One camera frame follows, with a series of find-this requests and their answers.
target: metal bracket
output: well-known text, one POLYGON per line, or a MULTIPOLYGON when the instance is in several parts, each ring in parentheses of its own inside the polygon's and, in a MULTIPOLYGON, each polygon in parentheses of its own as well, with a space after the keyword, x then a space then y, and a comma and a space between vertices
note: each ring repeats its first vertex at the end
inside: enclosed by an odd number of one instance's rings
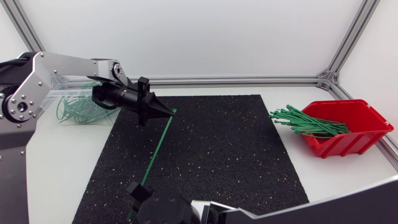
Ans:
POLYGON ((325 70, 317 75, 319 82, 317 83, 317 87, 324 89, 326 91, 329 90, 331 85, 339 84, 339 73, 332 72, 331 70, 325 70))

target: bag of green cable ties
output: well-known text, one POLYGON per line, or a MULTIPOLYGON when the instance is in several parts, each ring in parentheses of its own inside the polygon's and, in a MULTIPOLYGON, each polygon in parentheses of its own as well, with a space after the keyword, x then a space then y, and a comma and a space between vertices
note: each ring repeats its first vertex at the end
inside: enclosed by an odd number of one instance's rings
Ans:
POLYGON ((313 118, 290 105, 287 105, 286 108, 288 110, 271 111, 269 117, 276 119, 275 123, 290 126, 295 134, 315 138, 332 138, 337 134, 351 133, 345 123, 313 118))
POLYGON ((112 125, 120 108, 107 110, 91 99, 91 89, 99 82, 84 85, 81 90, 57 90, 61 98, 56 107, 56 117, 62 125, 95 124, 112 125))

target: green wire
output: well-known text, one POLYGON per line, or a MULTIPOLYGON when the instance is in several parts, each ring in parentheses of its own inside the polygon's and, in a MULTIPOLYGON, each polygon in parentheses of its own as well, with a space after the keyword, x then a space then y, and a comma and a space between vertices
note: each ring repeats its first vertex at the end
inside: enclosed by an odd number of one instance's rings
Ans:
POLYGON ((270 112, 270 118, 284 119, 275 120, 275 123, 291 126, 295 134, 302 134, 316 138, 332 138, 337 134, 350 133, 345 123, 313 118, 293 106, 287 105, 285 109, 277 109, 270 112))
MULTIPOLYGON (((82 90, 92 89, 93 86, 99 85, 99 82, 92 82, 82 86, 82 90)), ((100 121, 116 112, 120 108, 115 110, 107 110, 96 103, 92 102, 91 99, 87 99, 84 96, 63 96, 58 102, 56 115, 60 123, 66 121, 72 121, 77 124, 91 124, 100 121)))
MULTIPOLYGON (((155 161, 156 155, 157 155, 157 153, 158 153, 158 151, 159 151, 159 149, 160 149, 160 146, 162 145, 164 136, 166 135, 166 132, 167 132, 167 130, 168 130, 168 128, 169 128, 170 123, 172 122, 172 120, 173 120, 173 116, 171 116, 171 117, 169 118, 169 121, 167 122, 167 125, 166 125, 166 127, 165 127, 165 129, 164 129, 164 131, 163 131, 162 137, 160 138, 159 143, 157 144, 157 147, 156 147, 154 156, 152 156, 152 159, 150 160, 150 163, 149 163, 149 165, 148 165, 148 168, 147 168, 147 171, 146 171, 146 173, 145 173, 145 176, 144 176, 144 178, 142 179, 142 182, 141 182, 141 185, 142 185, 142 186, 144 186, 145 181, 147 180, 147 177, 148 177, 148 175, 149 175, 149 171, 150 171, 150 169, 152 168, 152 165, 153 165, 153 163, 154 163, 154 161, 155 161)), ((131 217, 132 217, 133 215, 134 215, 134 210, 133 210, 133 209, 130 209, 130 212, 129 212, 129 214, 127 215, 126 221, 128 222, 128 221, 131 219, 131 217)))
POLYGON ((160 141, 159 141, 159 143, 158 143, 158 145, 157 145, 157 147, 156 147, 154 156, 152 156, 152 159, 150 160, 150 163, 149 163, 147 172, 145 173, 145 176, 144 176, 144 178, 143 178, 143 180, 142 180, 142 182, 141 182, 141 185, 142 185, 142 186, 144 186, 144 183, 145 183, 145 181, 147 180, 147 177, 148 177, 150 168, 152 168, 152 164, 153 164, 154 161, 155 161, 157 152, 159 151, 160 146, 162 145, 163 138, 164 138, 164 136, 166 135, 167 129, 169 128, 169 125, 170 125, 170 123, 172 122, 172 120, 173 120, 173 116, 171 116, 171 117, 169 118, 169 122, 167 122, 166 128, 165 128, 164 131, 163 131, 162 137, 160 138, 160 141))

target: robotic arm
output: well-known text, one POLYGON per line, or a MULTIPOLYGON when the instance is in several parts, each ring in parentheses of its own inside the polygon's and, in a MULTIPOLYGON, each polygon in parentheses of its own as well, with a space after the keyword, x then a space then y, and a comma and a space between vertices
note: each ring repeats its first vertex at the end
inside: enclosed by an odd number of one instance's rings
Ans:
POLYGON ((122 107, 137 113, 141 125, 150 118, 174 115, 150 92, 147 78, 132 83, 118 60, 27 52, 0 63, 0 222, 29 222, 25 150, 42 114, 40 103, 58 75, 101 82, 93 88, 92 100, 105 109, 122 107))

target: green cable tie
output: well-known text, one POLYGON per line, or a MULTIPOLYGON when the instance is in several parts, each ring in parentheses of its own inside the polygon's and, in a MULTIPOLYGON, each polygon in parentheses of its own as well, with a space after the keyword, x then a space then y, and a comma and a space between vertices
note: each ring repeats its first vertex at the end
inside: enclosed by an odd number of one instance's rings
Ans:
MULTIPOLYGON (((160 146, 162 145, 164 136, 166 135, 166 132, 167 132, 167 130, 168 130, 168 128, 169 128, 170 123, 172 122, 172 120, 173 120, 173 116, 171 116, 171 117, 169 118, 169 121, 167 122, 166 128, 165 128, 164 131, 163 131, 162 137, 160 138, 159 143, 157 144, 157 147, 156 147, 154 156, 152 156, 152 159, 150 160, 150 163, 149 163, 148 168, 147 168, 147 172, 145 173, 145 176, 144 176, 144 178, 142 179, 142 182, 141 182, 141 185, 142 185, 142 186, 144 186, 145 181, 147 180, 147 177, 148 177, 148 175, 149 175, 149 171, 150 171, 150 169, 152 168, 152 165, 153 165, 153 163, 154 163, 154 161, 155 161, 157 152, 159 151, 160 146)), ((127 216, 127 220, 126 220, 127 222, 131 219, 131 217, 133 216, 133 214, 134 214, 134 210, 133 210, 133 209, 130 209, 129 215, 127 216)))

